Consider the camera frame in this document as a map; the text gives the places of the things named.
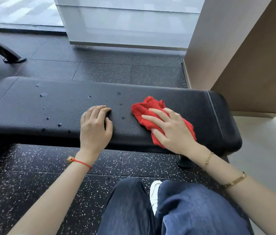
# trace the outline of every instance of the bench leg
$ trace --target bench leg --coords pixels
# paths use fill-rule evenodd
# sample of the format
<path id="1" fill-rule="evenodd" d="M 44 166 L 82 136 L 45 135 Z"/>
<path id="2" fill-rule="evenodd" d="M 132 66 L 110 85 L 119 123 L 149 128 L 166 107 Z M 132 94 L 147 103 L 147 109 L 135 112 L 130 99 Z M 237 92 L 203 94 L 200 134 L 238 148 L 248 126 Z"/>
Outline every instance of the bench leg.
<path id="1" fill-rule="evenodd" d="M 26 58 L 23 58 L 17 55 L 13 50 L 9 49 L 7 46 L 0 43 L 0 55 L 2 55 L 5 59 L 3 61 L 5 63 L 22 63 L 26 61 Z"/>
<path id="2" fill-rule="evenodd" d="M 195 163 L 183 155 L 176 155 L 176 163 L 181 168 L 193 168 Z"/>

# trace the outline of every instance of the shoe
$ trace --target shoe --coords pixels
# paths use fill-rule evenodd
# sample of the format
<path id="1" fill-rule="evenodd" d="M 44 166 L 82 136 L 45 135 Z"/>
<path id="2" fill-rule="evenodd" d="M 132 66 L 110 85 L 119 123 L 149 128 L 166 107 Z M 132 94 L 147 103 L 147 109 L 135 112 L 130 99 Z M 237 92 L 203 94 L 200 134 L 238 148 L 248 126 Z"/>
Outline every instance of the shoe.
<path id="1" fill-rule="evenodd" d="M 161 183 L 162 183 L 161 181 L 156 180 L 156 181 L 152 182 L 152 184 L 150 186 L 150 202 L 152 205 L 152 210 L 153 210 L 154 215 L 156 215 L 157 201 L 158 201 L 157 194 L 158 194 L 158 190 L 159 190 Z"/>

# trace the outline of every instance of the red towel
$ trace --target red towel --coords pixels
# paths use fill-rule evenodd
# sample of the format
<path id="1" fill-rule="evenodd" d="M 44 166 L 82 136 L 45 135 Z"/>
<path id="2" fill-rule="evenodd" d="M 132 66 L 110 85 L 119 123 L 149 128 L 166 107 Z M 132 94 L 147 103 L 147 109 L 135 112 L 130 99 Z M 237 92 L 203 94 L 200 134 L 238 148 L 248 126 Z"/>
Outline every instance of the red towel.
<path id="1" fill-rule="evenodd" d="M 169 116 L 169 114 L 164 111 L 163 109 L 165 108 L 165 104 L 164 104 L 164 101 L 160 100 L 160 101 L 157 101 L 156 99 L 154 99 L 153 97 L 151 96 L 148 96 L 147 98 L 144 99 L 143 102 L 141 103 L 136 103 L 136 104 L 133 104 L 131 106 L 131 112 L 132 114 L 136 117 L 136 119 L 138 120 L 138 122 L 145 126 L 147 128 L 147 130 L 151 130 L 153 128 L 159 130 L 162 134 L 165 135 L 165 133 L 163 132 L 163 130 L 157 126 L 156 124 L 146 120 L 146 119 L 143 119 L 141 117 L 141 115 L 151 115 L 151 116 L 155 116 L 159 119 L 161 119 L 157 114 L 153 113 L 152 111 L 149 110 L 149 108 L 154 108 L 154 109 L 158 109 L 158 110 L 161 110 L 163 111 L 165 114 L 167 114 Z M 195 132 L 193 131 L 193 126 L 191 123 L 189 123 L 187 120 L 185 120 L 183 118 L 188 130 L 191 132 L 193 138 L 196 140 L 196 135 L 195 135 Z M 152 140 L 153 140 L 153 143 L 155 145 L 159 145 L 161 146 L 162 148 L 165 148 L 160 142 L 159 140 L 153 135 L 153 133 L 151 132 L 151 136 L 152 136 Z"/>

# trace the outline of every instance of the black leather bench pad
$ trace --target black leather bench pad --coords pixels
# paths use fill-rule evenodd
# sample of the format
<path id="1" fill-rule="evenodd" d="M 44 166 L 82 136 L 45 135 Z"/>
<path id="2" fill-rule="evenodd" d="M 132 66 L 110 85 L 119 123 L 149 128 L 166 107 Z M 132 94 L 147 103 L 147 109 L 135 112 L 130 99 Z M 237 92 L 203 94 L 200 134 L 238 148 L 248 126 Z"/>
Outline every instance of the black leather bench pad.
<path id="1" fill-rule="evenodd" d="M 193 124 L 198 142 L 217 155 L 241 148 L 225 99 L 212 91 L 25 77 L 0 81 L 0 139 L 78 147 L 80 116 L 93 105 L 106 105 L 112 108 L 109 118 L 114 125 L 107 149 L 171 153 L 155 146 L 150 132 L 131 113 L 132 104 L 149 95 Z"/>

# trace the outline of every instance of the blue jeans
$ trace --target blue jeans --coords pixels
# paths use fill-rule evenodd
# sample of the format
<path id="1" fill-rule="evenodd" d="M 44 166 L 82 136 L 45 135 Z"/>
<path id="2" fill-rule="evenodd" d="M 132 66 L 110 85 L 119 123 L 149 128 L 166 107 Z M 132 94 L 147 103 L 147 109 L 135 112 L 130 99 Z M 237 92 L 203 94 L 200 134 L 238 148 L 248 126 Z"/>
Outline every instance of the blue jeans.
<path id="1" fill-rule="evenodd" d="M 197 183 L 166 180 L 152 206 L 143 184 L 126 178 L 114 187 L 97 235 L 249 235 L 248 223 L 221 195 Z"/>

